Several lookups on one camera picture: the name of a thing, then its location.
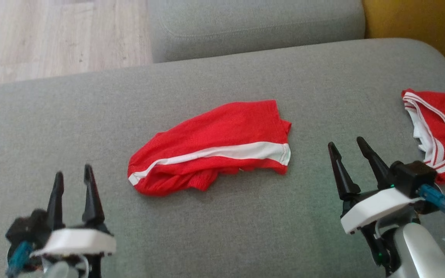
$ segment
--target wooden floor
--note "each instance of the wooden floor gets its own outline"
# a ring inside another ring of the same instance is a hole
[[[146,0],[0,0],[0,84],[151,63]]]

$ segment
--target robotic arm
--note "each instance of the robotic arm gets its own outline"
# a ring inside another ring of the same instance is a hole
[[[388,167],[365,139],[358,137],[357,143],[374,172],[377,190],[361,192],[334,143],[328,146],[343,201],[343,229],[347,234],[362,232],[374,262],[385,268],[386,276],[445,277],[445,256],[418,218],[438,210],[445,213],[445,197],[435,184],[437,172],[420,161],[396,161]]]
[[[61,197],[63,174],[56,173],[48,209],[35,209],[28,217],[17,218],[6,238],[8,278],[22,271],[44,271],[44,278],[100,278],[100,263],[116,252],[116,239],[104,224],[104,211],[90,165],[85,165],[87,187],[83,223],[65,227]]]

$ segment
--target folded red cloth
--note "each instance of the folded red cloth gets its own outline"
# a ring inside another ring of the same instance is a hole
[[[271,168],[285,174],[290,128],[275,100],[229,103],[156,134],[131,157],[128,179],[142,194],[165,196],[205,191],[219,173]]]
[[[413,121],[413,137],[419,138],[418,146],[425,152],[424,162],[437,170],[438,183],[445,183],[445,93],[401,93],[404,107]]]

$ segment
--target gray fabric surface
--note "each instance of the gray fabric surface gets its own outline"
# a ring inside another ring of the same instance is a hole
[[[327,152],[363,190],[375,178],[355,138],[390,164],[423,157],[401,90],[445,91],[445,59],[408,39],[292,47],[0,86],[0,277],[6,229],[46,207],[65,178],[64,220],[80,222],[92,164],[118,253],[107,277],[382,277],[360,234],[344,234]],[[143,197],[129,157],[156,132],[227,102],[275,98],[289,172],[221,176],[207,192]],[[422,219],[443,251],[445,216]]]
[[[154,0],[154,62],[362,39],[360,0]]]

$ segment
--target blue cable connector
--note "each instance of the blue cable connector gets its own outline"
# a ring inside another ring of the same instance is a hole
[[[418,191],[418,195],[437,206],[440,211],[445,213],[445,196],[430,185],[422,185]]]
[[[8,262],[8,269],[5,273],[8,278],[18,277],[33,250],[32,245],[28,241],[22,241],[18,245]]]

